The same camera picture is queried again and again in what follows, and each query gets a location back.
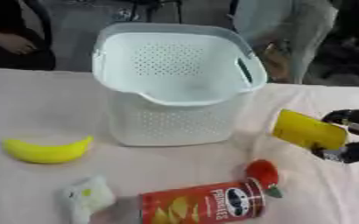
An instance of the person's arm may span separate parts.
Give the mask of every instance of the person's arm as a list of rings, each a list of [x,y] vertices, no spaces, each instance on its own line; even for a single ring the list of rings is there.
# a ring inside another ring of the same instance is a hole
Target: person's arm
[[[11,33],[0,32],[0,46],[10,53],[28,54],[37,47],[28,39]]]

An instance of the yellow banana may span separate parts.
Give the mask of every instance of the yellow banana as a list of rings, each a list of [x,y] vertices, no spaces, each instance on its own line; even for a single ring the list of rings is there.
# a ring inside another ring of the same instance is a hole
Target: yellow banana
[[[44,146],[10,138],[3,140],[3,147],[13,157],[26,162],[57,164],[81,157],[93,140],[92,136],[87,136],[83,140],[71,144]]]

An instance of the basket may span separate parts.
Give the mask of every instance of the basket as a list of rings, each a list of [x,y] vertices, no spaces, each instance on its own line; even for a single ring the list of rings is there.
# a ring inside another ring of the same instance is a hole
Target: basket
[[[238,112],[267,80],[232,31],[184,24],[115,24],[101,32],[95,78],[108,90],[119,142],[174,146],[230,137]]]

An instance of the white toy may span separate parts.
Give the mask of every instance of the white toy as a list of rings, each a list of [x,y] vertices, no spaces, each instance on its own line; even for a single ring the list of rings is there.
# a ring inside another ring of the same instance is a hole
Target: white toy
[[[87,178],[69,186],[62,198],[70,212],[72,224],[89,224],[90,216],[116,202],[116,197],[102,176]]]

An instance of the pringles can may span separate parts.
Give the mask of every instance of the pringles can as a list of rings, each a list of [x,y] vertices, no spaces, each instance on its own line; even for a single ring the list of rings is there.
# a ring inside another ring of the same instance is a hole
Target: pringles can
[[[262,215],[263,189],[254,178],[244,182],[149,192],[141,196],[143,224],[217,224]]]

